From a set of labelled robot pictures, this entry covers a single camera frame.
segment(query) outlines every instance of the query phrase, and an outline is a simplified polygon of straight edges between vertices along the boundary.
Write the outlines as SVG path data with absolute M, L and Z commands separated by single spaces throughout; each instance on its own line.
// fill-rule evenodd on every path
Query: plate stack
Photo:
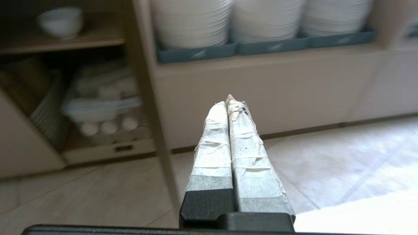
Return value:
M 334 36 L 360 31 L 373 0 L 309 0 L 302 31 L 308 36 Z
M 168 49 L 228 42 L 232 0 L 152 0 L 157 37 Z
M 234 37 L 241 43 L 295 38 L 305 0 L 235 0 Z

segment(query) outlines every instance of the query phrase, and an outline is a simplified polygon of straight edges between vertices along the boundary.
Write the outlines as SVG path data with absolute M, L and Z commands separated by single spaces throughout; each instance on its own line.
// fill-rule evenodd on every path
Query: white dish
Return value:
M 373 0 L 309 0 L 301 24 L 308 36 L 334 36 L 360 31 Z
M 304 4 L 305 0 L 235 0 L 234 38 L 242 43 L 295 38 Z
M 77 37 L 83 28 L 83 11 L 80 8 L 57 8 L 38 16 L 43 30 L 61 40 Z
M 232 0 L 153 0 L 158 40 L 171 49 L 227 43 Z

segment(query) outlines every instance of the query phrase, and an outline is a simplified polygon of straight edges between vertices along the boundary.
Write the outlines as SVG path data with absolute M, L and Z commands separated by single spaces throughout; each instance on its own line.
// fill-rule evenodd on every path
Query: tiled floor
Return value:
M 418 118 L 265 141 L 297 214 L 418 189 Z M 193 153 L 172 157 L 179 192 Z M 39 223 L 176 227 L 158 159 L 0 182 L 0 231 Z

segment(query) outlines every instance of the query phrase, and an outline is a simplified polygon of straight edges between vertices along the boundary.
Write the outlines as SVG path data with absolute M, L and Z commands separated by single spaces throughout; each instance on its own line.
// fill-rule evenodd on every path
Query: shelf board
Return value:
M 84 15 L 84 19 L 84 29 L 77 38 L 60 41 L 42 31 L 36 17 L 0 18 L 0 54 L 62 51 L 125 43 L 121 18 L 117 13 L 89 13 Z
M 376 54 L 382 52 L 384 52 L 384 49 L 382 47 L 380 47 L 376 43 L 370 43 L 353 46 L 339 46 L 306 49 L 301 51 L 289 51 L 282 53 L 260 54 L 253 56 L 238 55 L 228 58 L 210 59 L 205 61 L 192 61 L 185 63 L 157 63 L 154 67 L 154 77 L 156 79 L 162 79 L 181 74 L 191 74 L 195 72 L 262 66 L 322 58 L 355 56 L 359 54 Z
M 117 151 L 118 147 L 125 147 L 124 151 Z M 68 138 L 62 156 L 69 164 L 102 161 L 106 159 L 127 157 L 155 152 L 153 139 L 137 140 L 130 143 L 94 146 L 77 129 L 73 129 Z

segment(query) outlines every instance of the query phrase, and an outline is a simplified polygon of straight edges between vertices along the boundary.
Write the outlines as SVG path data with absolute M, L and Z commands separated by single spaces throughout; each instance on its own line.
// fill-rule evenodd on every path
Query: white cup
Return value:
M 43 30 L 61 40 L 77 37 L 83 27 L 83 11 L 80 8 L 57 8 L 38 16 Z

